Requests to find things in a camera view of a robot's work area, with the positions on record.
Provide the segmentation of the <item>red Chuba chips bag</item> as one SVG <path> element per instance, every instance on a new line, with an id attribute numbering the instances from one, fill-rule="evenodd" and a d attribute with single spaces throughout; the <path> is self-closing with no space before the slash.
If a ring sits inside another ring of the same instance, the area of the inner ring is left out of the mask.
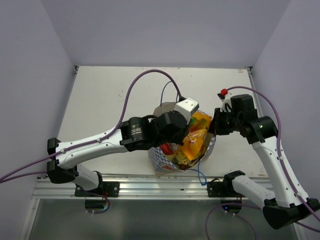
<path id="1" fill-rule="evenodd" d="M 168 144 L 168 143 L 164 143 L 164 144 L 160 145 L 159 148 L 161 149 L 163 154 L 166 156 L 172 156 L 175 154 L 174 151 L 172 150 L 170 144 Z"/>

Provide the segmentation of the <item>orange candy bag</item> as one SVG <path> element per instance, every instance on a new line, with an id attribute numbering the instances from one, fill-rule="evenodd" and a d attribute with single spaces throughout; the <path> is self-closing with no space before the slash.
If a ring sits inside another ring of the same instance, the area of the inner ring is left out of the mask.
<path id="1" fill-rule="evenodd" d="M 205 155 L 208 148 L 205 139 L 212 119 L 200 110 L 192 115 L 188 134 L 182 141 L 183 145 L 178 145 L 174 153 L 181 170 L 192 168 Z"/>

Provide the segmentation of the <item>patterned paper bag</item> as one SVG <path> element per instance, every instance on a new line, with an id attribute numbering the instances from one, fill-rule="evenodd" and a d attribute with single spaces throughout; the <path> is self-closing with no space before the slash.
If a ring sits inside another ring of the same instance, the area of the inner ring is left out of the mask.
<path id="1" fill-rule="evenodd" d="M 197 172 L 198 177 L 203 176 L 204 181 L 200 181 L 200 185 L 206 186 L 207 178 L 200 171 L 200 162 L 208 159 L 208 157 L 211 155 L 213 151 L 215 142 L 216 142 L 216 137 L 213 134 L 208 132 L 204 142 L 205 144 L 207 144 L 207 149 L 204 156 L 193 167 L 188 168 L 186 170 L 181 170 L 179 168 L 178 163 L 175 159 L 175 154 L 164 155 L 159 147 L 152 147 L 147 151 L 147 153 L 148 153 L 148 157 L 151 162 L 151 165 L 153 167 L 153 170 L 157 176 L 161 176 L 161 175 L 165 175 L 173 172 L 194 171 L 194 172 Z M 175 153 L 179 144 L 174 144 L 174 143 L 169 143 L 169 144 Z"/>

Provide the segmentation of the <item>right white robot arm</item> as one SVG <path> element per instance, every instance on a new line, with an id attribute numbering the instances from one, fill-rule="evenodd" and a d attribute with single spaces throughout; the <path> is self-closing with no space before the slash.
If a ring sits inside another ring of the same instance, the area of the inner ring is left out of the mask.
<path id="1" fill-rule="evenodd" d="M 297 223 L 320 209 L 300 185 L 284 153 L 279 131 L 268 116 L 258 117 L 253 97 L 219 93 L 222 106 L 214 110 L 209 132 L 226 136 L 239 132 L 259 156 L 272 185 L 268 190 L 251 180 L 243 171 L 225 174 L 222 181 L 207 184 L 209 197 L 247 197 L 263 212 L 275 230 Z"/>

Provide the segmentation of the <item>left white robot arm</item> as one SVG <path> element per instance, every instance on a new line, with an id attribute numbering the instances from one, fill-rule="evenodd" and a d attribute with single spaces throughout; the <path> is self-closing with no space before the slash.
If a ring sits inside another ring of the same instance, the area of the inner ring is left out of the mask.
<path id="1" fill-rule="evenodd" d="M 101 173 L 87 169 L 83 162 L 110 154 L 148 151 L 166 143 L 182 144 L 191 118 L 191 113 L 172 110 L 160 116 L 132 117 L 109 131 L 75 142 L 50 138 L 46 173 L 53 184 L 72 182 L 99 196 L 104 190 Z"/>

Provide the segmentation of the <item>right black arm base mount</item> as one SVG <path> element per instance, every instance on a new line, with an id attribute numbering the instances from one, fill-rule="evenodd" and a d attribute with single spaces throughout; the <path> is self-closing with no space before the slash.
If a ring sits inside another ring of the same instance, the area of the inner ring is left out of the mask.
<path id="1" fill-rule="evenodd" d="M 230 180 L 218 178 L 207 182 L 207 195 L 209 198 L 239 198 L 241 194 L 235 192 Z"/>

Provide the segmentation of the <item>aluminium mounting rail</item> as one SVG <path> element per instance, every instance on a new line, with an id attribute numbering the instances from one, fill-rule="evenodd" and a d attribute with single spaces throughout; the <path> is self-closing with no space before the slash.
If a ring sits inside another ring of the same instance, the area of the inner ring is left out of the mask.
<path id="1" fill-rule="evenodd" d="M 104 175 L 105 182 L 118 182 L 115 200 L 206 200 L 209 198 L 205 186 L 201 186 L 195 175 L 184 176 L 129 176 Z M 36 181 L 33 199 L 76 199 L 73 183 L 53 184 L 49 179 Z"/>

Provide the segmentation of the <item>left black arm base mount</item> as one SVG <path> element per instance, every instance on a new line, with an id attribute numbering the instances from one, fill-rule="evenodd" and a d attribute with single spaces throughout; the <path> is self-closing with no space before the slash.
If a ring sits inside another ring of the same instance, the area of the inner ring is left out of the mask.
<path id="1" fill-rule="evenodd" d="M 117 198 L 120 192 L 119 181 L 103 181 L 99 184 L 98 188 L 93 190 L 82 190 L 79 186 L 76 186 L 74 196 L 75 197 L 100 197 Z"/>

